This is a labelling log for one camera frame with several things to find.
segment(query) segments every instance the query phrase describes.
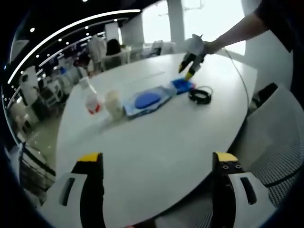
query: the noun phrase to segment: blue sponge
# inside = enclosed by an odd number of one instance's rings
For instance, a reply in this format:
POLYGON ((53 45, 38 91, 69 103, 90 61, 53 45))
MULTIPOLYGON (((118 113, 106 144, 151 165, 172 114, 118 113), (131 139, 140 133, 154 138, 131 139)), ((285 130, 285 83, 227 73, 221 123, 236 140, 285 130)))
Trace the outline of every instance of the blue sponge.
POLYGON ((135 100, 135 108, 144 109, 149 107, 157 102, 159 102, 161 96, 156 93, 143 93, 139 95, 135 100))

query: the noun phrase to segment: window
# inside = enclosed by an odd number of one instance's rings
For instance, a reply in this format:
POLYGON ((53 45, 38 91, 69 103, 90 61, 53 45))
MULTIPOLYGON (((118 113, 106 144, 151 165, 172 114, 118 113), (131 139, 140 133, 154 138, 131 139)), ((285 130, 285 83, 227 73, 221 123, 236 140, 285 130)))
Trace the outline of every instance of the window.
POLYGON ((145 43, 157 40, 171 41, 168 3, 162 0, 142 12, 143 38, 145 43))
MULTIPOLYGON (((242 0, 182 0, 185 38, 202 35, 205 41, 213 41, 237 24, 243 17, 242 0)), ((245 54, 246 42, 227 47, 227 50, 245 54)))

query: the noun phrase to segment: black sleeve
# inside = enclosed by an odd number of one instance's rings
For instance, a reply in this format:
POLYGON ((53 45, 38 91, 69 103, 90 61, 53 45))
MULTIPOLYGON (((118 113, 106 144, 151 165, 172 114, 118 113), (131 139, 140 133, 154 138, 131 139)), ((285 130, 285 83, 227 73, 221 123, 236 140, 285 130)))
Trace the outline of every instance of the black sleeve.
POLYGON ((294 48, 295 39, 277 0, 262 0, 255 14, 275 34, 285 48, 291 52, 294 48))

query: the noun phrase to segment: white round table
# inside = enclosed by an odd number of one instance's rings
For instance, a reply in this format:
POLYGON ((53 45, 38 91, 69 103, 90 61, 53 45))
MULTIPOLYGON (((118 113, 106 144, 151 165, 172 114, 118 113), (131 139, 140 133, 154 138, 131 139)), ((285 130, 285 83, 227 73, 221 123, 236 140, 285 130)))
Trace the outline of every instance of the white round table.
MULTIPOLYGON (((118 89, 121 98, 180 77, 183 54, 165 55, 99 74, 91 84, 102 95, 118 89)), ((251 99, 257 72, 236 62, 251 99)), ((207 56, 192 81, 213 88, 212 102, 197 106, 187 94, 131 121, 94 123, 79 85, 67 101, 57 138, 57 177, 70 172, 83 154, 104 155, 104 221, 121 228, 170 208, 212 170, 212 153, 226 152, 247 114, 244 85, 228 57, 207 56)))

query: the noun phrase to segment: plastic bottle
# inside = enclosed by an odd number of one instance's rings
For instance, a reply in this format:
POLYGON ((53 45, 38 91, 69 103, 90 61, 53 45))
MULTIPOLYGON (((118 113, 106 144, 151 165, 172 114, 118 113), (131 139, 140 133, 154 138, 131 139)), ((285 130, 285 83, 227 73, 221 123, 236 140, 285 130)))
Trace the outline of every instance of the plastic bottle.
POLYGON ((102 99, 100 95, 96 92, 95 88, 90 84, 89 78, 84 77, 79 81, 79 85, 82 89, 82 97, 85 103, 85 107, 92 119, 100 119, 106 114, 102 99))

